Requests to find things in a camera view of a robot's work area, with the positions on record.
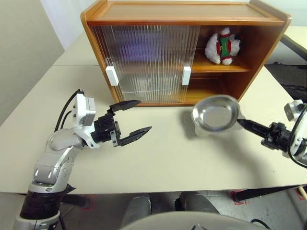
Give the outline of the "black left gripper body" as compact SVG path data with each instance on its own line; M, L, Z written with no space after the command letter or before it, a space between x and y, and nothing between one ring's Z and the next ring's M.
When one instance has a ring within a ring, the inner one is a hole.
M112 109L108 109L104 116L94 121L94 132L92 138L95 143L112 141L114 147L120 142L120 128L117 121L114 120L115 113Z

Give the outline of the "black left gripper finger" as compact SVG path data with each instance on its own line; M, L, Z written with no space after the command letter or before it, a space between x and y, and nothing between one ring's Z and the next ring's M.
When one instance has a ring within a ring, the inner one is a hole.
M110 113L115 113L119 110L128 110L130 108L135 107L136 105L140 104L141 101L139 100L128 100L128 101L122 101L116 104L113 104L109 107L109 112Z
M144 136L149 130L151 130L151 128L152 127L149 126L149 127L141 128L141 129L138 129L138 130L131 132L127 137L120 139L119 145L125 146L125 145L132 143L132 142L137 141L142 136Z

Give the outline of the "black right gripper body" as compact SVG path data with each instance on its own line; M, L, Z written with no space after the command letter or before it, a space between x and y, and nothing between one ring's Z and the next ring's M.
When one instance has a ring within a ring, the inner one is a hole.
M273 122L269 127L269 132L261 141L261 144L272 150L287 152L291 131L286 129L283 123Z

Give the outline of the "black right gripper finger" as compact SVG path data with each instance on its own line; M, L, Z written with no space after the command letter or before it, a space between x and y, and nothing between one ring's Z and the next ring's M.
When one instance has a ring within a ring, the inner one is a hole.
M237 121L245 130L252 132L262 138L269 134L269 128L254 121Z
M257 122L247 119L238 119L237 122L245 129L252 133L269 133L270 129Z

